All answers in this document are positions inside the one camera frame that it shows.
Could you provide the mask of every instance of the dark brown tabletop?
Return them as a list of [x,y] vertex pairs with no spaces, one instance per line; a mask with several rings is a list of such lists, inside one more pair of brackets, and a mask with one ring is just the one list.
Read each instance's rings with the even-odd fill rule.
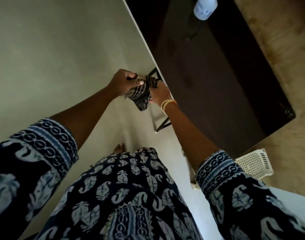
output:
[[234,1],[206,21],[196,1],[126,0],[183,113],[238,157],[295,113]]

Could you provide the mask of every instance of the perforated basket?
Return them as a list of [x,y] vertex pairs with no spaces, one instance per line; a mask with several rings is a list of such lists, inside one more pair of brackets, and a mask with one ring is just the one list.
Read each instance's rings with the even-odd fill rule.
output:
[[265,149],[258,149],[239,157],[235,162],[249,175],[261,179],[273,175],[273,170]]

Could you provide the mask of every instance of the hand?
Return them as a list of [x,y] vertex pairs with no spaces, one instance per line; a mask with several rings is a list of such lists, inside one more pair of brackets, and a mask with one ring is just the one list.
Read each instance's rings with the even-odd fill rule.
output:
[[159,107],[163,101],[171,99],[169,88],[162,82],[157,83],[157,88],[149,88],[152,101]]
[[136,74],[127,70],[119,69],[107,85],[107,89],[109,89],[115,97],[118,97],[128,92],[131,88],[140,86],[144,83],[143,81],[127,80],[127,77],[134,78],[136,77]]

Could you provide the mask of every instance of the sleeve cuff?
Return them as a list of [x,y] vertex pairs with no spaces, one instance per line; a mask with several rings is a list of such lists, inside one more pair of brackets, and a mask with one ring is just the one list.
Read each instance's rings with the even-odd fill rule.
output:
[[203,162],[195,178],[203,194],[208,198],[214,189],[242,172],[242,168],[225,151],[219,150]]
[[71,166],[78,160],[75,138],[63,125],[44,118],[10,138],[23,141],[36,150],[36,156],[44,157],[63,179]]

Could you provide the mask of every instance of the sleeve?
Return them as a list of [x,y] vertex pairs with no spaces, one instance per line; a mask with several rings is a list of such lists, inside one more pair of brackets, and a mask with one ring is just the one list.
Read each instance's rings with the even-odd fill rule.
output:
[[49,118],[0,143],[0,234],[4,239],[20,237],[78,160],[77,152],[72,134]]
[[225,151],[206,159],[196,181],[224,239],[305,239],[305,223]]

